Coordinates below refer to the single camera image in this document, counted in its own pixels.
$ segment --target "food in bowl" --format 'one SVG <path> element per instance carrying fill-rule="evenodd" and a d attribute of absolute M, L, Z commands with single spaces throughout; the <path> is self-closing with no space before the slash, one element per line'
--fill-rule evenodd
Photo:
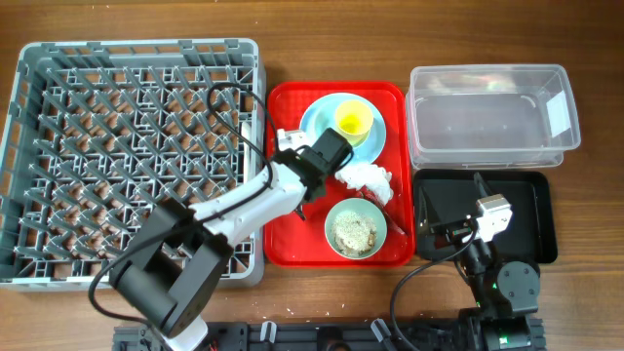
<path fill-rule="evenodd" d="M 372 218 L 353 211 L 343 211 L 335 217 L 331 234 L 344 255 L 357 257 L 372 249 L 377 228 Z"/>

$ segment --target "plate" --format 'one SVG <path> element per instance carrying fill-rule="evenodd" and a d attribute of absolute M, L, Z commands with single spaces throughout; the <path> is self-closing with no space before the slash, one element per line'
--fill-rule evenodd
<path fill-rule="evenodd" d="M 338 106 L 346 100 L 355 99 L 365 103 L 372 111 L 372 127 L 369 137 L 353 147 L 354 155 L 351 163 L 373 163 L 386 143 L 386 125 L 379 110 L 367 99 L 355 94 L 336 93 L 321 97 L 314 101 L 303 113 L 299 128 L 314 143 L 327 128 L 337 130 L 333 114 Z"/>

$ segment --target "sticker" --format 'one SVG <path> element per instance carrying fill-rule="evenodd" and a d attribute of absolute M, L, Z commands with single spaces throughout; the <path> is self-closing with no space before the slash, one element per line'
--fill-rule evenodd
<path fill-rule="evenodd" d="M 556 137 L 570 128 L 566 93 L 560 92 L 551 98 L 546 102 L 546 109 L 548 109 L 551 136 Z"/>

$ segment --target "dish rack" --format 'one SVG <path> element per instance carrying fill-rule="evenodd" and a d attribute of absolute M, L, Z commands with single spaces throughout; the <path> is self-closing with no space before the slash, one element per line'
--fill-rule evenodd
<path fill-rule="evenodd" d="M 253 98 L 208 89 L 235 82 L 264 97 L 265 78 L 250 39 L 24 47 L 0 148 L 0 288 L 86 289 L 157 202 L 207 201 L 255 176 L 257 155 L 206 106 L 261 148 L 264 115 Z M 219 285 L 249 287 L 263 271 L 257 231 L 235 248 Z"/>

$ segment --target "wooden surface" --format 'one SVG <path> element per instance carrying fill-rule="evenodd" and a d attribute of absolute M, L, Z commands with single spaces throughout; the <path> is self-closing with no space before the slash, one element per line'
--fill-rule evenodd
<path fill-rule="evenodd" d="M 232 1 L 124 5 L 30 0 L 0 5 L 2 120 L 18 53 L 32 41 L 251 37 L 269 88 L 291 80 L 389 80 L 407 91 L 421 65 L 559 63 L 574 91 L 582 143 L 544 173 L 559 259 L 542 267 L 539 317 L 551 350 L 624 348 L 624 6 L 618 1 Z M 388 315 L 392 270 L 268 265 L 251 290 L 221 291 L 212 321 L 365 321 Z M 116 292 L 108 308 L 131 312 Z M 473 304 L 450 265 L 411 281 L 401 314 L 452 317 Z M 84 292 L 0 291 L 0 349 L 109 350 L 113 321 Z"/>

